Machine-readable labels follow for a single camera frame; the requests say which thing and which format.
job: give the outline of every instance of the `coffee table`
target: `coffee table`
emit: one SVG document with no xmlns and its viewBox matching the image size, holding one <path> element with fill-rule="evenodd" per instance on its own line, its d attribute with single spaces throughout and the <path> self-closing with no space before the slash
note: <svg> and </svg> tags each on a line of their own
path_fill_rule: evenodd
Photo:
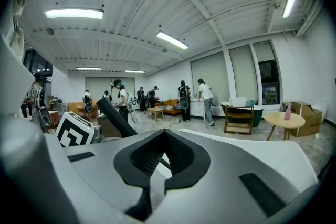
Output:
<svg viewBox="0 0 336 224">
<path fill-rule="evenodd" d="M 162 117 L 163 117 L 163 109 L 161 109 L 161 108 L 158 108 L 158 107 L 156 107 L 156 108 L 147 108 L 147 111 L 148 111 L 148 116 L 149 116 L 149 112 L 155 114 L 155 120 L 156 121 L 158 120 L 158 118 L 157 118 L 157 114 L 158 113 L 162 113 Z"/>
<path fill-rule="evenodd" d="M 290 120 L 285 120 L 285 112 L 271 112 L 268 113 L 264 117 L 264 119 L 265 121 L 273 125 L 272 130 L 267 138 L 267 141 L 270 140 L 275 126 L 284 128 L 285 132 L 283 134 L 283 139 L 289 140 L 290 139 L 289 129 L 296 129 L 302 127 L 306 122 L 303 117 L 293 113 L 291 114 Z"/>
</svg>

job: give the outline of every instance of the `floor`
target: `floor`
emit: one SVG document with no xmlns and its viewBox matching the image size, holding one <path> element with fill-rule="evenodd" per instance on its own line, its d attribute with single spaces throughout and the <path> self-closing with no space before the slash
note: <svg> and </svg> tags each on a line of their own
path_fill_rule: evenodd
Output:
<svg viewBox="0 0 336 224">
<path fill-rule="evenodd" d="M 265 141 L 272 127 L 266 121 L 262 120 L 258 127 L 253 128 L 252 135 L 229 134 L 224 133 L 223 118 L 214 118 L 215 124 L 209 126 L 209 124 L 205 123 L 202 118 L 198 117 L 192 117 L 190 121 L 184 122 L 182 121 L 181 115 L 171 116 L 165 114 L 162 117 L 161 114 L 158 114 L 158 121 L 155 121 L 155 115 L 148 116 L 147 113 L 145 114 L 140 111 L 136 111 L 134 115 L 139 124 L 134 124 L 130 116 L 129 124 L 135 128 L 138 133 L 158 129 L 190 129 L 222 137 Z M 283 140 L 283 138 L 283 128 L 276 127 L 271 140 Z M 336 149 L 336 129 L 325 122 L 322 123 L 318 134 L 304 137 L 295 137 L 291 135 L 290 139 L 299 144 L 311 162 L 317 175 L 319 175 Z"/>
</svg>

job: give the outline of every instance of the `cardboard box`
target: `cardboard box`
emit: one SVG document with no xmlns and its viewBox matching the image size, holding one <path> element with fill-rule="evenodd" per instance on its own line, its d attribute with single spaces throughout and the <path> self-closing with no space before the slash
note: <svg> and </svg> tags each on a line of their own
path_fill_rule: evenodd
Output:
<svg viewBox="0 0 336 224">
<path fill-rule="evenodd" d="M 302 116 L 306 123 L 298 129 L 290 129 L 294 136 L 306 136 L 316 134 L 320 131 L 322 120 L 322 111 L 315 110 L 310 104 L 293 101 L 290 111 L 294 114 Z"/>
</svg>

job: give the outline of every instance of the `white t-shirt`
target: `white t-shirt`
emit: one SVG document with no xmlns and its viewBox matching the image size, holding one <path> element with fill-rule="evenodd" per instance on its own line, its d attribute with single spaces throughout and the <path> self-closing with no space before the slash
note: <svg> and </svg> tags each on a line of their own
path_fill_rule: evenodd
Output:
<svg viewBox="0 0 336 224">
<path fill-rule="evenodd" d="M 125 89 L 121 89 L 120 90 L 120 101 L 121 101 L 121 97 L 124 96 L 125 97 L 125 102 L 123 102 L 122 104 L 120 104 L 119 106 L 124 106 L 127 104 L 127 92 Z"/>
<path fill-rule="evenodd" d="M 200 88 L 200 89 L 199 89 L 200 92 L 201 92 L 202 95 L 203 95 L 203 99 L 204 99 L 204 100 L 213 97 L 212 92 L 211 92 L 211 90 L 210 90 L 211 86 L 209 86 L 208 84 L 201 84 L 201 85 L 199 85 L 199 88 Z"/>
</svg>

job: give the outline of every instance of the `sofa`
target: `sofa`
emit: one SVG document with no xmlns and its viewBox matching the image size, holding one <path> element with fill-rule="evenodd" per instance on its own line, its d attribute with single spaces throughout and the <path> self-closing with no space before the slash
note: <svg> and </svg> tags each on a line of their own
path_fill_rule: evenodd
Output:
<svg viewBox="0 0 336 224">
<path fill-rule="evenodd" d="M 163 113 L 165 114 L 170 114 L 170 115 L 178 115 L 182 113 L 182 109 L 175 109 L 176 104 L 179 103 L 178 99 L 173 99 L 173 100 L 167 100 L 163 102 L 163 106 L 172 106 L 173 108 L 171 110 L 163 109 Z"/>
</svg>

